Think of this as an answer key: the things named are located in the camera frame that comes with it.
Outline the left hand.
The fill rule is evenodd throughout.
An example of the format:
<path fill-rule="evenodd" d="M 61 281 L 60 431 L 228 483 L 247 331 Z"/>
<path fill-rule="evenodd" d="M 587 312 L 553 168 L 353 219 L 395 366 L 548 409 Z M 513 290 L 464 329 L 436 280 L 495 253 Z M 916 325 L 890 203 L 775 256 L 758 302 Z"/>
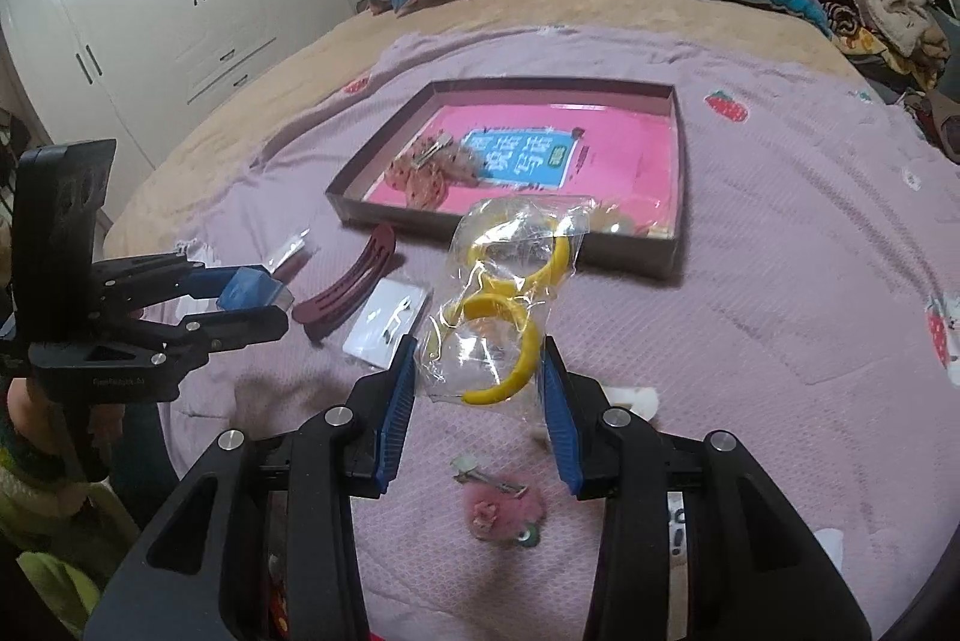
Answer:
<path fill-rule="evenodd" d="M 124 430 L 124 404 L 64 407 L 51 401 L 31 378 L 8 386 L 7 412 L 13 430 L 39 453 L 59 458 L 70 480 L 101 482 L 110 471 L 110 449 Z"/>

